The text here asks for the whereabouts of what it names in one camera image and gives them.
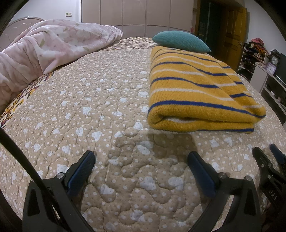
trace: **bed frame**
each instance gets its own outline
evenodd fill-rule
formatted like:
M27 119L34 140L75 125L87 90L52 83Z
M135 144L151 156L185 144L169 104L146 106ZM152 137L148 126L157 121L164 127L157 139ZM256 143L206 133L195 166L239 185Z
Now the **bed frame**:
M24 30L41 21L43 21L41 18L25 17L9 23L0 37L0 51L8 47Z

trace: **television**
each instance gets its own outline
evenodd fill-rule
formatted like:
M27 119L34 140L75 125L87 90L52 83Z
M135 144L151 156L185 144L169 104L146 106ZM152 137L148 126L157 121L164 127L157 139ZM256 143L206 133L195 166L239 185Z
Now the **television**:
M280 54L279 65L275 75L286 84L286 56L282 53Z

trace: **blue gripper pad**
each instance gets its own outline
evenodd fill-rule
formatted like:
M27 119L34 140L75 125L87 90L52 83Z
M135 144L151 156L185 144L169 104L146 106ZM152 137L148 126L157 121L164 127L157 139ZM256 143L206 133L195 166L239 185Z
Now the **blue gripper pad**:
M200 185L203 193L207 197L215 197L217 172L210 164L206 164L196 151L192 151L188 155L188 165Z
M96 162L96 156L92 151L86 151L77 163L71 165L66 172L67 194L76 197L81 191L86 179L92 172Z
M284 164L286 162L286 157L285 155L279 150L278 147L273 143L269 146L271 152L273 153L275 159L277 160L278 163Z

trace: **folded blanket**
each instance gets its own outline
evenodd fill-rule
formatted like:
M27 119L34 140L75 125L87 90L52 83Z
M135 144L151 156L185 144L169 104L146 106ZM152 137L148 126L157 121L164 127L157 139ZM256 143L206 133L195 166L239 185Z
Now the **folded blanket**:
M152 128L250 133L265 114L225 63L208 54L153 48L148 112Z
M41 75L106 47L122 36L114 26L62 19L31 26L0 52L0 112Z

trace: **tv stand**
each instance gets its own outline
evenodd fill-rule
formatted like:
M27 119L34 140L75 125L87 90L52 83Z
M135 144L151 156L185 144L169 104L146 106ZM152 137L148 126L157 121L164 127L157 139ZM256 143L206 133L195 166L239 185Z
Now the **tv stand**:
M286 103L285 84L259 65L255 67L250 84L273 109L286 131L286 104L283 105Z

